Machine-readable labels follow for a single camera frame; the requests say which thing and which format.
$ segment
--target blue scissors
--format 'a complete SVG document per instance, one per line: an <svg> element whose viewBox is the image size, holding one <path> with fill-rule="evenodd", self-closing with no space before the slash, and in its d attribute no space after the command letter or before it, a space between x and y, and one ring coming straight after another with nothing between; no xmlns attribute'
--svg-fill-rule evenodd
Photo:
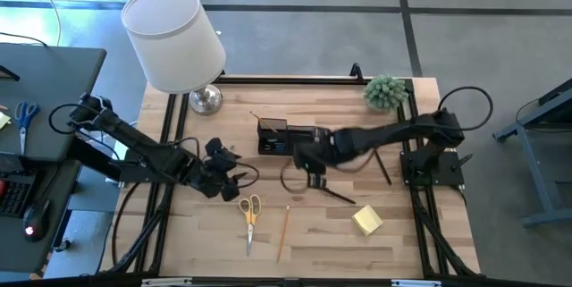
<svg viewBox="0 0 572 287"><path fill-rule="evenodd" d="M16 112L14 118L18 122L18 127L20 128L20 146L21 154L26 153L26 135L28 133L29 124L32 118L39 113L39 105L32 103L28 105L28 102L20 102L16 106Z"/></svg>

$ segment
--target keyboard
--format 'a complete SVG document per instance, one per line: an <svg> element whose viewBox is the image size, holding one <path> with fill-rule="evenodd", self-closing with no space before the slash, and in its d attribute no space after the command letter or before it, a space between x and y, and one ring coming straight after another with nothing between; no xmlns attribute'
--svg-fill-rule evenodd
<svg viewBox="0 0 572 287"><path fill-rule="evenodd" d="M10 175L0 179L0 216L23 217L33 198L36 175Z"/></svg>

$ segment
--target computer mouse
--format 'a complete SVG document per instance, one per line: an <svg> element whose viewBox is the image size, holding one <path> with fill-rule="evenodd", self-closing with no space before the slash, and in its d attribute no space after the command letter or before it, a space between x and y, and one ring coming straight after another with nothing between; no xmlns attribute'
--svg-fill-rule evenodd
<svg viewBox="0 0 572 287"><path fill-rule="evenodd" d="M32 204L24 212L23 226L24 238L27 241L40 241L47 233L49 227L48 211L50 208L50 200L40 198L32 202Z"/></svg>

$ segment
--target wooden table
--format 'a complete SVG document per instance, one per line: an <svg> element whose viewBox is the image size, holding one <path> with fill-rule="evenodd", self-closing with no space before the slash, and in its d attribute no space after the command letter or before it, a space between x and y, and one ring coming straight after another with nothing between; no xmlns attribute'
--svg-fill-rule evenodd
<svg viewBox="0 0 572 287"><path fill-rule="evenodd" d="M413 79L419 113L432 112L439 101L435 79ZM177 186L173 196L165 239L161 276L230 277L321 277L321 278L421 278L411 198L402 184L400 144L378 149L393 181L388 185L373 159L360 173L329 169L330 189L357 201L356 206L308 190L292 195L282 188L279 172L285 156L259 156L257 119L285 118L293 125L374 127L397 121L397 114L372 112L362 98L363 86L333 85L219 85L222 109L212 116L188 111L184 136L212 137L243 156L241 162L256 166L260 180L241 191L241 198L258 194L263 201L252 252L246 256L246 223L237 200L225 203L207 199L190 187ZM138 127L159 139L167 95L147 86ZM174 114L172 133L178 115ZM194 151L194 143L185 148ZM292 186L303 184L306 175L293 167L286 177ZM149 186L141 185L131 197L118 228L117 249L121 256L141 229ZM435 187L442 232L466 264L478 272L478 262L467 212L460 195L448 187ZM127 190L123 190L118 207ZM285 207L291 204L282 260L276 263ZM350 219L361 207L371 205L383 226L365 237ZM433 268L437 268L433 241L428 238ZM147 249L150 259L155 237ZM111 243L107 243L102 269L111 267Z"/></svg>

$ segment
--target gray desk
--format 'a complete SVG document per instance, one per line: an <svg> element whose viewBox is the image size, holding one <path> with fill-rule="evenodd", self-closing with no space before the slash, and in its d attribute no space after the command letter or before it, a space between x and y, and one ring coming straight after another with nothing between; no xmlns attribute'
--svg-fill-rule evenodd
<svg viewBox="0 0 572 287"><path fill-rule="evenodd" d="M0 44L0 64L20 75L20 81L0 80L0 104L13 109L22 100L37 102L41 111L32 121L27 138L29 158L61 161L72 143L72 135L53 132L47 117L54 107L77 103L80 96L90 92L105 58L103 49L69 47L18 46ZM62 110L55 123L65 126L67 112ZM0 151L20 154L17 127L7 126L0 131ZM55 165L39 185L41 192L55 172ZM47 193L52 205L50 226L46 237L38 242L27 242L22 235L21 219L0 217L0 271L37 272L44 264L72 194L80 163L67 161Z"/></svg>

